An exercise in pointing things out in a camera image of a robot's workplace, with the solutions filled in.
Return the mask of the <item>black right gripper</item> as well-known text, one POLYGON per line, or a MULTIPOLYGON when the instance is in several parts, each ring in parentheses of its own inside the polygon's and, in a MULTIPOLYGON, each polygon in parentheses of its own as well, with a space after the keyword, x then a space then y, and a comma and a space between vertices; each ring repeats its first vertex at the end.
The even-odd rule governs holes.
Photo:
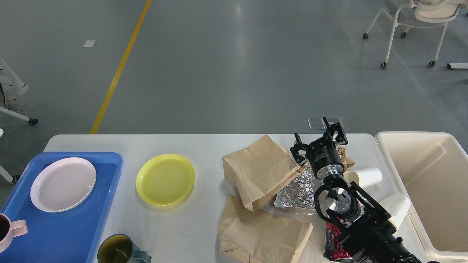
POLYGON ((341 123, 330 123, 326 117, 323 117, 322 120, 326 125, 322 136, 322 145, 328 148, 318 148, 317 146, 305 144, 299 134, 294 133, 295 142, 290 148, 291 155, 299 166, 304 166, 309 160, 312 172, 318 180, 324 181, 329 176, 342 179, 344 164, 335 147, 348 145, 348 139, 341 123), (306 156, 300 155, 300 151, 305 152, 306 156))

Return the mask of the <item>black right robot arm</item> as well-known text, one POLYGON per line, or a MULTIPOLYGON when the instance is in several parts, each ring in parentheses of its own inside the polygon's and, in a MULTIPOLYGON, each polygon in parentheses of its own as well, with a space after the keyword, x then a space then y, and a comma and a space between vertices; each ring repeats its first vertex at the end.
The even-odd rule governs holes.
POLYGON ((319 218, 340 231, 337 241, 353 259, 373 263, 419 263, 420 260, 395 237, 391 213, 355 181, 344 178, 345 166, 337 147, 348 140, 341 123, 326 125, 321 137, 306 144, 298 133, 290 148, 299 165, 309 163, 321 181, 314 191, 314 209, 319 218))

